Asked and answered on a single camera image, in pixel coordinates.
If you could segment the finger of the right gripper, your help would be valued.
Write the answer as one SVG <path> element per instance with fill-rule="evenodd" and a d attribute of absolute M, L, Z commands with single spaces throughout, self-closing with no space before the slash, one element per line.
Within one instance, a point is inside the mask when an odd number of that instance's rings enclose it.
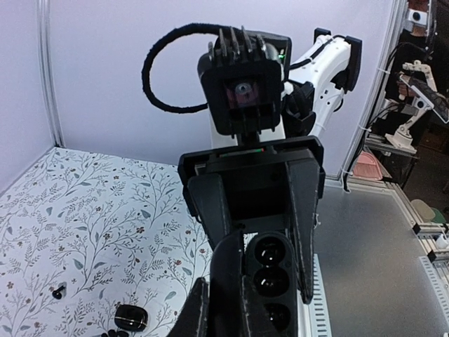
<path fill-rule="evenodd" d="M 286 173 L 289 190 L 289 229 L 295 255 L 297 288 L 302 302 L 311 303 L 314 296 L 314 228 L 319 200 L 321 166 L 311 150 L 301 150 L 288 161 Z"/>
<path fill-rule="evenodd" d="M 234 231 L 222 176 L 218 173 L 194 176 L 187 183 L 187 191 L 208 243 L 215 251 L 219 243 Z"/>

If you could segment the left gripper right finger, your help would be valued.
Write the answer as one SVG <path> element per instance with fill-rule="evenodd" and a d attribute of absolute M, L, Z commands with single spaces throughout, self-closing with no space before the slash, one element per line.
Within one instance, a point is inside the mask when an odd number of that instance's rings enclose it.
<path fill-rule="evenodd" d="M 262 300 L 244 274 L 242 232 L 224 237 L 210 264 L 209 336 L 278 336 Z"/>

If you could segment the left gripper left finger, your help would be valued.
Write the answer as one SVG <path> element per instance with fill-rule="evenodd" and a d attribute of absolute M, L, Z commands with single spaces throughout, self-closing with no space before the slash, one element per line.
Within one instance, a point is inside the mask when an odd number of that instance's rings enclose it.
<path fill-rule="evenodd" d="M 207 336 L 208 330 L 208 282 L 199 277 L 189 292 L 170 337 Z"/>

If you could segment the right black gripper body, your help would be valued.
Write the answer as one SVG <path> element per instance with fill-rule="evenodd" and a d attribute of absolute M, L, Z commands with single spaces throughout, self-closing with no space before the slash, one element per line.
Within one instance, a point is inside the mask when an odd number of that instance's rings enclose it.
<path fill-rule="evenodd" d="M 177 172 L 190 214 L 196 217 L 187 183 L 194 176 L 222 176 L 234 231 L 289 229 L 289 190 L 286 164 L 301 150 L 311 150 L 321 166 L 319 199 L 323 195 L 324 148 L 318 138 L 306 136 L 273 140 L 246 147 L 225 147 L 184 154 Z"/>

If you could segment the black ear hook earbud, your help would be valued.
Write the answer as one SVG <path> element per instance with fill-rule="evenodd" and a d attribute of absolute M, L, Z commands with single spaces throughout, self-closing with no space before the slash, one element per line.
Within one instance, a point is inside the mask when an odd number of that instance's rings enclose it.
<path fill-rule="evenodd" d="M 127 331 L 124 330 L 114 330 L 110 329 L 106 332 L 102 332 L 100 334 L 101 337 L 129 337 L 130 334 Z"/>

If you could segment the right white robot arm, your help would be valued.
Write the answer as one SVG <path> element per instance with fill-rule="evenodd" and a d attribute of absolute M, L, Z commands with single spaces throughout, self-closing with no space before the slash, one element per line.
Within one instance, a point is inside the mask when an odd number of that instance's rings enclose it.
<path fill-rule="evenodd" d="M 316 29 L 291 63 L 288 37 L 221 27 L 197 65 L 219 145 L 180 157 L 189 212 L 212 247 L 238 230 L 285 230 L 304 303 L 326 176 L 319 138 L 356 85 L 361 52 L 361 40 Z"/>

